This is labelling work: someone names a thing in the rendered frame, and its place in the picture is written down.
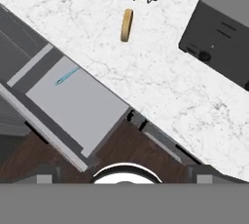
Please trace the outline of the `grey toaster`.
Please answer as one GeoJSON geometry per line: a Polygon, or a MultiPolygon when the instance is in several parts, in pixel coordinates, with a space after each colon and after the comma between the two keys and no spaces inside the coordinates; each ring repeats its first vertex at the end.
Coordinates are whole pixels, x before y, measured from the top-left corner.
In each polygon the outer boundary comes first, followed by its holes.
{"type": "Polygon", "coordinates": [[[249,0],[198,0],[179,49],[249,92],[249,0]]]}

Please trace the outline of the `teal ladle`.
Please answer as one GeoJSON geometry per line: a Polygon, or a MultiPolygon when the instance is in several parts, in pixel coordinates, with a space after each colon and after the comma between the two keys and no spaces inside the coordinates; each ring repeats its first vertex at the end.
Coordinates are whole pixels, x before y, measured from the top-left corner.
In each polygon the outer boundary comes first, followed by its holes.
{"type": "Polygon", "coordinates": [[[72,76],[75,72],[77,72],[80,69],[80,67],[76,67],[73,70],[71,70],[70,72],[66,73],[65,75],[63,75],[62,77],[60,77],[54,84],[56,86],[62,84],[64,81],[66,81],[70,76],[72,76]]]}

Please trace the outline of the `open grey drawer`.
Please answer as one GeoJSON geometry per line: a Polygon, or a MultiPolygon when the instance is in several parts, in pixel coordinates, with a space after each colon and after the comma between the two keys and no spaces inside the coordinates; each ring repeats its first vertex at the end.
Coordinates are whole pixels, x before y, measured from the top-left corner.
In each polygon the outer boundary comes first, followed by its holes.
{"type": "Polygon", "coordinates": [[[0,95],[85,171],[130,106],[0,4],[0,95]],[[76,67],[62,84],[54,83],[76,67]]]}

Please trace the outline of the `grey drawer front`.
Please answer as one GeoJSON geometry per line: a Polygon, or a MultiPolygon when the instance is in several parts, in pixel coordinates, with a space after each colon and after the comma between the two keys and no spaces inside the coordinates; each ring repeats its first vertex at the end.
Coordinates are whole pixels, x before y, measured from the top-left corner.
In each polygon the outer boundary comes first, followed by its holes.
{"type": "Polygon", "coordinates": [[[168,134],[160,130],[149,121],[143,121],[138,129],[180,164],[185,166],[201,165],[201,161],[199,161],[194,155],[185,150],[168,134]]]}

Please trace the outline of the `grey cupboard front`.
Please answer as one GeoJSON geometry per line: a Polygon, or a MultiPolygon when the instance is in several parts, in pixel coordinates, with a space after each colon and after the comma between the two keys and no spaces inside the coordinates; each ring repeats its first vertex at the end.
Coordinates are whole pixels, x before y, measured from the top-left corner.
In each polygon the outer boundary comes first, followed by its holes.
{"type": "Polygon", "coordinates": [[[0,134],[26,136],[30,128],[17,110],[0,95],[0,134]]]}

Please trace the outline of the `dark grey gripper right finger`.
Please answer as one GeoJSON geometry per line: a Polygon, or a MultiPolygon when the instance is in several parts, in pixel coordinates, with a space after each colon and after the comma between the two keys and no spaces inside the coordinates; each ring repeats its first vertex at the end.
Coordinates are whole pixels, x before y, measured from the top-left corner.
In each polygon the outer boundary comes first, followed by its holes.
{"type": "Polygon", "coordinates": [[[189,178],[195,184],[244,184],[245,181],[220,173],[209,165],[189,166],[189,178]]]}

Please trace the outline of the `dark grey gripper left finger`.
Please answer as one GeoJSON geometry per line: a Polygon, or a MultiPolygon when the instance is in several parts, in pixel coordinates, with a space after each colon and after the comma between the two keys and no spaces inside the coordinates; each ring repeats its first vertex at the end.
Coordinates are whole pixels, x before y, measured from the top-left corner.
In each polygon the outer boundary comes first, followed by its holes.
{"type": "Polygon", "coordinates": [[[6,179],[6,183],[17,184],[55,184],[61,181],[60,167],[40,166],[26,175],[6,179]]]}

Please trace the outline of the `round white and black thing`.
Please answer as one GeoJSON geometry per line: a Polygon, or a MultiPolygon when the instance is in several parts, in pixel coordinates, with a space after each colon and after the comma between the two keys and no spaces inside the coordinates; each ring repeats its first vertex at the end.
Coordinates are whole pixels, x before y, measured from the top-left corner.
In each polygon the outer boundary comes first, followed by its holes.
{"type": "Polygon", "coordinates": [[[92,184],[161,184],[151,170],[135,163],[115,163],[99,170],[92,184]]]}

